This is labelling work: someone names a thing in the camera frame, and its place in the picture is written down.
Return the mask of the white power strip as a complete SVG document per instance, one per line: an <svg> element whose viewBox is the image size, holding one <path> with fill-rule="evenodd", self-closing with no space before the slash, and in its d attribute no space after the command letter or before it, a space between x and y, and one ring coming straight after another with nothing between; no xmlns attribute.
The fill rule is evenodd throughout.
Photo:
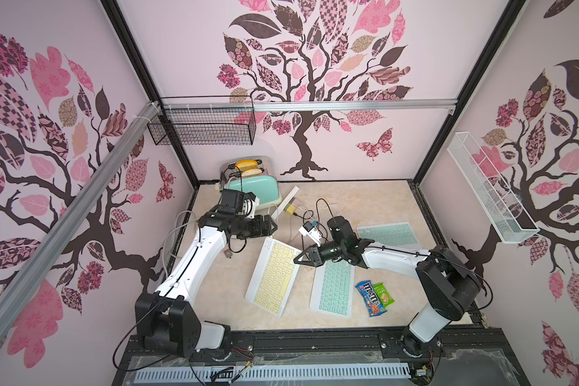
<svg viewBox="0 0 579 386"><path fill-rule="evenodd" d="M300 190L300 188L298 186L293 187L293 189L286 195L285 199L283 199L283 201L281 201L281 204L279 204L277 206L277 209L271 215L272 220L274 220L275 222L278 221L278 218L280 217L280 215L284 212L284 210L287 209L287 207L290 205L291 201L298 194L299 190Z"/></svg>

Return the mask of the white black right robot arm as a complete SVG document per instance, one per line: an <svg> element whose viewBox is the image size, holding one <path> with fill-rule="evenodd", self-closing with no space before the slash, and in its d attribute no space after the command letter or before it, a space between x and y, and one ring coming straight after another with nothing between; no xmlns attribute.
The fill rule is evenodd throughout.
<svg viewBox="0 0 579 386"><path fill-rule="evenodd" d="M411 250L360 238L342 216L328 221L329 241L316 243L294 258L314 268L345 261L362 269L387 270L418 280L427 303L403 330L398 342L406 355L419 358L427 344L453 321L459 321L483 288L479 275L447 247Z"/></svg>

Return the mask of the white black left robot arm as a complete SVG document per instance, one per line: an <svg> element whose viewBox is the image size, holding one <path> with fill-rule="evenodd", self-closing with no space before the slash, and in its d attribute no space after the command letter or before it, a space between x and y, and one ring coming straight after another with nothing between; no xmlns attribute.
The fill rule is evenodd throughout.
<svg viewBox="0 0 579 386"><path fill-rule="evenodd" d="M223 360L231 352L231 328L199 320L193 305L207 272L231 238L272 235L269 215L257 215L252 192L223 190L220 201L197 221L196 234L177 268L153 294L135 303L138 342L144 349L188 358L196 352Z"/></svg>

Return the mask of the yellow USB charger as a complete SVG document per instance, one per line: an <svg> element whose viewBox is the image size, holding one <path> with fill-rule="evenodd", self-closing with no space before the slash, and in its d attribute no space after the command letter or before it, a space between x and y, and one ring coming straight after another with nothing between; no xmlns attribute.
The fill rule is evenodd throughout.
<svg viewBox="0 0 579 386"><path fill-rule="evenodd" d="M291 215L291 216L294 216L294 215L295 215L296 210L297 210L297 207L294 206L294 204L290 204L290 205L288 205L288 206L284 209L284 211L285 211L286 213L288 213L289 215Z"/></svg>

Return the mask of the yellow wireless keyboard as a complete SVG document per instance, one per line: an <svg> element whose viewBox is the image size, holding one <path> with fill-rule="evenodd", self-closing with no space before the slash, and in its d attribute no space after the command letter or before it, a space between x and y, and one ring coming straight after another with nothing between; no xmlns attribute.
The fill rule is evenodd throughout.
<svg viewBox="0 0 579 386"><path fill-rule="evenodd" d="M245 300L281 317L299 267L294 259L300 250L267 237L255 266Z"/></svg>

